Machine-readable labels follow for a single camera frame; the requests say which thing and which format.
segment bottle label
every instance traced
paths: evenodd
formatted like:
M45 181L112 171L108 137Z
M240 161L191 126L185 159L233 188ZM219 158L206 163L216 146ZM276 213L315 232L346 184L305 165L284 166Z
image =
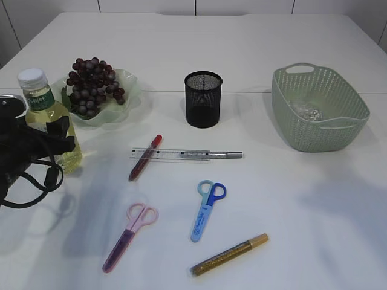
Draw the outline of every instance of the bottle label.
M32 111L46 110L55 103L55 99L51 90L46 92L44 95L28 98L27 101Z

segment ruler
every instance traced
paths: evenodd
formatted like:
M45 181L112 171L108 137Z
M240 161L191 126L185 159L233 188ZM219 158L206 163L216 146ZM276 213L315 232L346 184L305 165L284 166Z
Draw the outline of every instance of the ruler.
M177 160L177 161L209 161L208 150L185 150L185 149L148 149L134 147L131 152L130 159L139 160L146 150L152 150L154 153L151 160Z

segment blue scissors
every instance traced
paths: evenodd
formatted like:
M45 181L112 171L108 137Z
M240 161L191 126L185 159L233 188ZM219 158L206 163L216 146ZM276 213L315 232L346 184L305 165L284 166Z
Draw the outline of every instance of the blue scissors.
M203 191L203 184L209 184L210 189L205 192ZM217 187L223 189L222 195L215 195L215 190ZM200 240L201 235L203 234L204 227L208 221L208 218L211 214L213 203L219 199L223 199L226 197L227 190L225 186L221 183L213 183L209 180L203 180L198 184L198 192L203 197L201 201L201 207L198 213L198 217L196 218L195 225L193 226L191 241L198 242Z

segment gold glitter pen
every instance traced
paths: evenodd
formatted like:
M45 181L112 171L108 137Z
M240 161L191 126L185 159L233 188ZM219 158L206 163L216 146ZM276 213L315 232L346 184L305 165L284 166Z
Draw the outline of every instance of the gold glitter pen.
M193 266L190 269L191 274L194 277L204 274L205 272L210 271L211 269L214 269L217 266L222 265L240 256L241 254L244 254L254 249L257 246L260 246L263 243L266 243L267 241L267 234L261 234L258 237L254 237L253 239L240 243L237 246L233 246L232 248L225 250L224 252L217 254L216 256L213 256L212 258L209 258L204 262L197 264L196 266Z

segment white bottle cap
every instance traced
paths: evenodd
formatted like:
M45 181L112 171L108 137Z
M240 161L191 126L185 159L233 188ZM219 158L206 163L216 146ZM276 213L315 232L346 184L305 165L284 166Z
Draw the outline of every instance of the white bottle cap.
M19 85L22 89L41 89L47 85L47 78L40 68L29 68L19 73Z

